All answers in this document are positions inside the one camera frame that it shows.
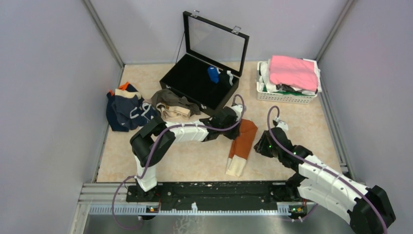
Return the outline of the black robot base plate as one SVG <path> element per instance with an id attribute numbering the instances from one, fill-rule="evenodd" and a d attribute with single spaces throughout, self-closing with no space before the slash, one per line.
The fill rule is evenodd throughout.
<path id="1" fill-rule="evenodd" d="M 128 187 L 127 202 L 153 202 L 161 211 L 279 211 L 304 215 L 308 202 L 291 185 L 282 181 L 159 182 L 145 192 L 138 185 Z"/>

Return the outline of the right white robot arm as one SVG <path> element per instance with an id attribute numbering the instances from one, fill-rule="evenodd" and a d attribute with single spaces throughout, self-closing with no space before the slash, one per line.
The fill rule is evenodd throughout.
<path id="1" fill-rule="evenodd" d="M 277 158 L 295 171 L 286 183 L 284 196 L 292 201 L 313 201 L 341 217 L 356 234 L 383 234 L 396 216 L 387 193 L 369 188 L 333 170 L 310 150 L 294 145 L 280 127 L 265 130 L 254 150 Z"/>

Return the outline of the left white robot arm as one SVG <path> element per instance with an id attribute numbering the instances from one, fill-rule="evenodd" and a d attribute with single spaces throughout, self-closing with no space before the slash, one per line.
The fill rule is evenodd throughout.
<path id="1" fill-rule="evenodd" d="M 160 117 L 149 121 L 130 139 L 137 165 L 135 181 L 139 185 L 138 196 L 147 202 L 156 196 L 156 164 L 172 144 L 188 141 L 207 142 L 221 135 L 235 139 L 239 135 L 244 109 L 241 104 L 233 104 L 209 118 L 186 123 L 164 121 Z"/>

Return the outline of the orange underwear white waistband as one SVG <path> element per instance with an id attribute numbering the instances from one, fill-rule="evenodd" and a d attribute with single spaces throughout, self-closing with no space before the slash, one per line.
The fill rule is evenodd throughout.
<path id="1" fill-rule="evenodd" d="M 254 122 L 242 119 L 240 134 L 231 144 L 226 164 L 226 175 L 236 177 L 240 177 L 242 175 L 257 130 L 258 127 L 254 124 Z"/>

